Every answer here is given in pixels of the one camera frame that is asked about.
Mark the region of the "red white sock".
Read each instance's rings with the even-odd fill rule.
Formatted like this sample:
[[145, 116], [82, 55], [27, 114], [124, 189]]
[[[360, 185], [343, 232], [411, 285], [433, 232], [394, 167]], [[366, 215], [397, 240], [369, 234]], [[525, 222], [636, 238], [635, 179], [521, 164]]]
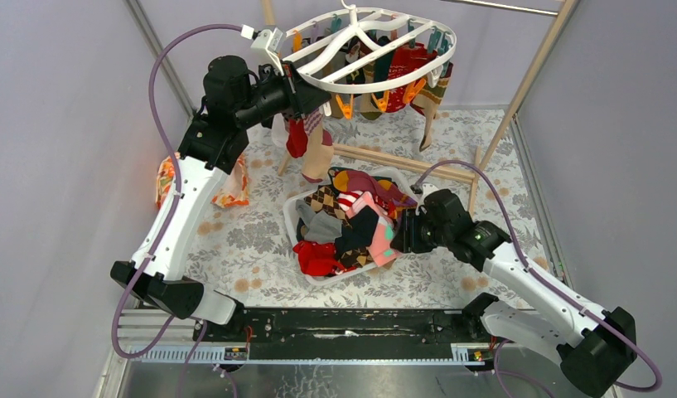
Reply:
[[304, 122], [301, 119], [287, 119], [287, 128], [287, 151], [292, 158], [301, 158], [307, 151], [308, 145], [308, 136]]

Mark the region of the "beige sock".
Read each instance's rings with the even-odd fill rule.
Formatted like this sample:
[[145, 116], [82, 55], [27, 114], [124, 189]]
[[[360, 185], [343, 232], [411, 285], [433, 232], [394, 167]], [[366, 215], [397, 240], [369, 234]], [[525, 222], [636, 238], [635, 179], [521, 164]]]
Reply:
[[323, 113], [316, 110], [303, 120], [307, 149], [302, 156], [301, 174], [311, 183], [319, 183], [327, 176], [334, 156], [332, 136], [324, 128], [323, 119]]

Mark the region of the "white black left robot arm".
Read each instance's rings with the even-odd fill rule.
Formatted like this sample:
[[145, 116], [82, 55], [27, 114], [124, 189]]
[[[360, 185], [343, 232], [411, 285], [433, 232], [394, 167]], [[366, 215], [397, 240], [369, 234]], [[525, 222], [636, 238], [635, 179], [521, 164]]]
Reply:
[[179, 319], [209, 321], [220, 338], [232, 341], [244, 329], [242, 316], [235, 313], [237, 301], [185, 276], [194, 234], [248, 146], [248, 129], [269, 124], [276, 114], [307, 116], [331, 95], [290, 61], [253, 72], [238, 56], [211, 61], [203, 89], [201, 108], [178, 149], [172, 187], [153, 226], [130, 260], [113, 264], [110, 276], [137, 299]]

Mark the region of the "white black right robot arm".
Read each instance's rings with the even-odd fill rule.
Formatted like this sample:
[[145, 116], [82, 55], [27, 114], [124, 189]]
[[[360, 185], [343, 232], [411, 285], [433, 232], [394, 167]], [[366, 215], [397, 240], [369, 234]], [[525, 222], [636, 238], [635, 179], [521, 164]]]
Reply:
[[402, 253], [448, 249], [462, 263], [501, 282], [534, 308], [529, 315], [481, 294], [462, 311], [462, 331], [481, 342], [494, 335], [519, 343], [559, 366], [583, 394], [601, 397], [636, 360], [636, 320], [608, 310], [520, 256], [513, 239], [490, 221], [474, 221], [448, 189], [431, 191], [401, 213], [392, 246]]

